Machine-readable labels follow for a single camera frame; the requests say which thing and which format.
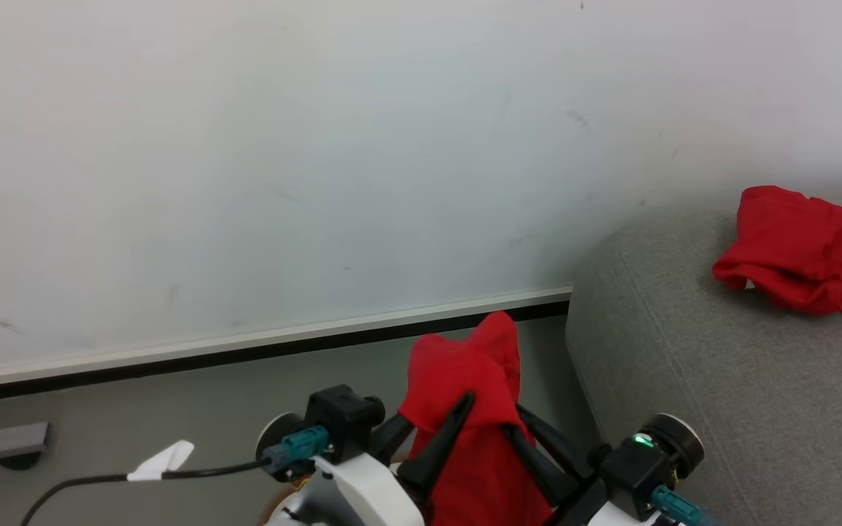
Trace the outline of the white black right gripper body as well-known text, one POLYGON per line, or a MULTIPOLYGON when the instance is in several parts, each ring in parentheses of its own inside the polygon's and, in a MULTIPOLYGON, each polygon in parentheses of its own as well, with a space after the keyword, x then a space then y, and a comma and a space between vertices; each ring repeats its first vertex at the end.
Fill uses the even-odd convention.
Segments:
POLYGON ((685 479, 678 468, 598 468, 576 479, 576 493, 554 507, 550 525, 684 525, 685 479))

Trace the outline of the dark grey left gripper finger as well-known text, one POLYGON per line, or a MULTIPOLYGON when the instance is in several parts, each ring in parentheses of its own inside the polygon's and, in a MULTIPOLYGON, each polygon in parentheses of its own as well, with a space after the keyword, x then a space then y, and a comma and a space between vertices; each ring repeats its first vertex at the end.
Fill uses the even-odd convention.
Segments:
POLYGON ((431 496, 458 442, 475 400, 474 392, 466 392, 447 413, 440 430, 415 457, 402 462, 395 476, 402 489, 416 506, 430 506, 431 496))
POLYGON ((390 467, 393 463, 395 453, 417 429, 408 419, 400 413, 395 413, 390 419, 385 420, 371 433, 370 455, 377 462, 390 467))

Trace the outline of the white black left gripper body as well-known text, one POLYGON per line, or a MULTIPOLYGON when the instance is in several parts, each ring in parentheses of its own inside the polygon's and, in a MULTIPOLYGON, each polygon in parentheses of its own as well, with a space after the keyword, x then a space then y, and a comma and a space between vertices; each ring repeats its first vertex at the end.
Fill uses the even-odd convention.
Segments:
POLYGON ((266 517, 268 525, 424 525, 425 517, 390 468, 368 454, 315 473, 266 517))

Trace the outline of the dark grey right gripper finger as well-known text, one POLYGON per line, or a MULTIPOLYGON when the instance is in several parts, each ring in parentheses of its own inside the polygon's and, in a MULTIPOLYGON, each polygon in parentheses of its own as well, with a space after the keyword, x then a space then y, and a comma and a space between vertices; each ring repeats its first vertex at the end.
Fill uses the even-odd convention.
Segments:
POLYGON ((574 476, 559 469, 547 456, 531 445, 520 427, 504 425, 502 433, 549 506, 560 506, 574 496, 574 476))
POLYGON ((537 443, 544 447, 551 459, 564 470, 591 470, 591 450, 579 445, 559 432, 544 419, 517 404, 517 414, 537 443))

